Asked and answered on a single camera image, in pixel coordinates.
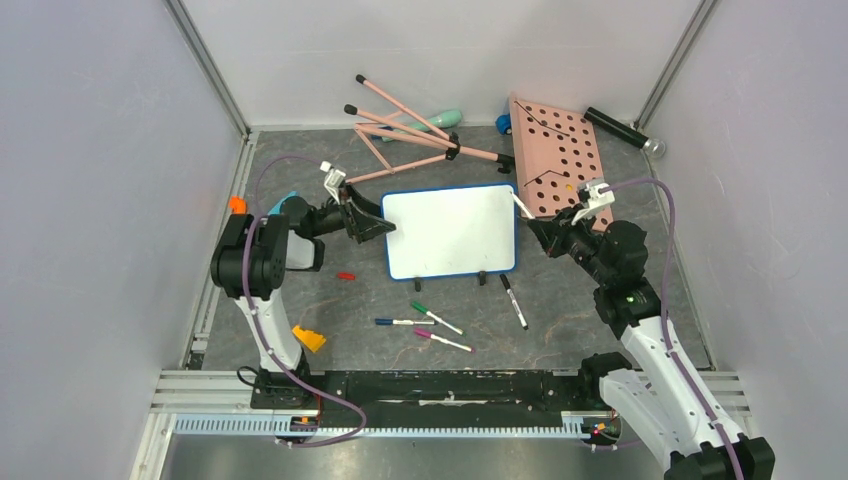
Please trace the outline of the red whiteboard marker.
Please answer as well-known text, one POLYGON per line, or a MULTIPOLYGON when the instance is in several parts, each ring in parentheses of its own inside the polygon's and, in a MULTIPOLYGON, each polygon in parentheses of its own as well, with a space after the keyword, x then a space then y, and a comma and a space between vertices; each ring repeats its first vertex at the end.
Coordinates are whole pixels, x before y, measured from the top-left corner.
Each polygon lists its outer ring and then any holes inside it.
POLYGON ((519 210, 520 217, 524 220, 534 220, 536 216, 530 211, 526 204, 519 198, 516 193, 511 194, 512 200, 519 210))

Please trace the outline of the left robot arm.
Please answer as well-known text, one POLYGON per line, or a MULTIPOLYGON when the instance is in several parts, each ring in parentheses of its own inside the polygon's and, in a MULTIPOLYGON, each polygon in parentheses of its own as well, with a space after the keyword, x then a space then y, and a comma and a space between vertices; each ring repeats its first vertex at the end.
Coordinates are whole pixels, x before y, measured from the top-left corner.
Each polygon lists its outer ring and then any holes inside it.
POLYGON ((350 185, 319 207, 290 195, 266 216, 230 215, 213 252, 210 275, 247 319, 260 354, 248 383, 252 407, 299 408, 322 397, 283 304, 286 274, 319 271, 326 234, 343 231, 363 243, 395 229, 379 205, 350 185))

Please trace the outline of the blue framed whiteboard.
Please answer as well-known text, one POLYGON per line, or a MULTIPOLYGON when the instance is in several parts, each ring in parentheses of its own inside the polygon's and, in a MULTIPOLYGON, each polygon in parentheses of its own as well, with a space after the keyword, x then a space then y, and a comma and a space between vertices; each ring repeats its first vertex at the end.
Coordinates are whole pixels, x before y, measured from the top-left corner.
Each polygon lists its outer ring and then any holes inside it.
POLYGON ((518 263, 510 183, 393 191, 382 196, 387 271, 394 281, 505 273, 518 263))

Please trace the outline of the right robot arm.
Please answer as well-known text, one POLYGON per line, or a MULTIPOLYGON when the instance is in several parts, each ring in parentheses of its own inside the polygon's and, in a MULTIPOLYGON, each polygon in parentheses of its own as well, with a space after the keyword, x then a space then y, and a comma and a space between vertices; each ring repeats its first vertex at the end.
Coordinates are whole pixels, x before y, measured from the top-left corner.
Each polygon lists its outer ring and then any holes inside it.
POLYGON ((646 232, 619 220, 599 233, 573 209, 527 225, 548 257, 571 257, 597 282, 596 311, 636 361, 618 353, 584 359, 580 400, 622 416, 667 479, 771 478, 772 447, 749 437, 708 389, 645 277, 646 232))

